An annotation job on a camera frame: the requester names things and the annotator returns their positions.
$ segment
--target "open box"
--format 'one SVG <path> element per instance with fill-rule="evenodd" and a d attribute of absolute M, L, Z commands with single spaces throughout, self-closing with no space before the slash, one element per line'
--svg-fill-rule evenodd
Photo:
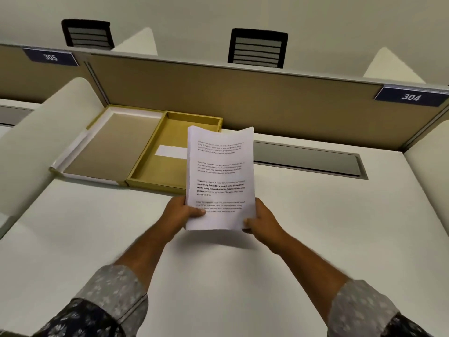
<path fill-rule="evenodd" d="M 187 148 L 187 128 L 218 132 L 222 118 L 108 106 L 50 167 L 60 175 L 185 193 L 187 161 L 156 155 L 160 145 Z"/>

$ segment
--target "rolled-up sleeve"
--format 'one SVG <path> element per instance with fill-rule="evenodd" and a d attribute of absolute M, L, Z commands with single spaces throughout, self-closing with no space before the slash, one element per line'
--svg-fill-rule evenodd
<path fill-rule="evenodd" d="M 329 337 L 379 337 L 399 313 L 392 301 L 363 280 L 351 280 L 338 292 L 328 316 Z"/>
<path fill-rule="evenodd" d="M 99 306 L 135 336 L 148 311 L 148 297 L 135 274 L 126 266 L 101 267 L 74 298 Z"/>

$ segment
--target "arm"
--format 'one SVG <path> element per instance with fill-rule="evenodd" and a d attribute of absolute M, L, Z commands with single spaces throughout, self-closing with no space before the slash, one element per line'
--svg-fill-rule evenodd
<path fill-rule="evenodd" d="M 148 309 L 148 290 L 162 251 L 189 217 L 204 210 L 172 198 L 160 219 L 112 265 L 101 267 L 70 303 L 35 336 L 135 336 Z"/>
<path fill-rule="evenodd" d="M 256 214 L 245 219 L 244 231 L 283 259 L 328 326 L 329 337 L 429 336 L 386 296 L 352 280 L 285 232 L 258 198 Z"/>

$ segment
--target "office chair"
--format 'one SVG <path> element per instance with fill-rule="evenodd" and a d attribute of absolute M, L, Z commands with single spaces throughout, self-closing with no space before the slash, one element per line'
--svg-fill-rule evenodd
<path fill-rule="evenodd" d="M 282 68 L 287 41 L 287 33 L 233 28 L 228 62 Z"/>
<path fill-rule="evenodd" d="M 65 42 L 70 47 L 112 50 L 114 41 L 110 22 L 97 20 L 64 19 L 61 22 Z"/>

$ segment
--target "sleeve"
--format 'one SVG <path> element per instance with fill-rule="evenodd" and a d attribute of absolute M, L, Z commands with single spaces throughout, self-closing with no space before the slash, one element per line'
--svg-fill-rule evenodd
<path fill-rule="evenodd" d="M 392 301 L 362 280 L 347 282 L 332 302 L 328 337 L 429 337 Z"/>
<path fill-rule="evenodd" d="M 126 266 L 103 266 L 36 335 L 131 337 L 137 334 L 147 310 L 146 291 L 134 273 Z"/>

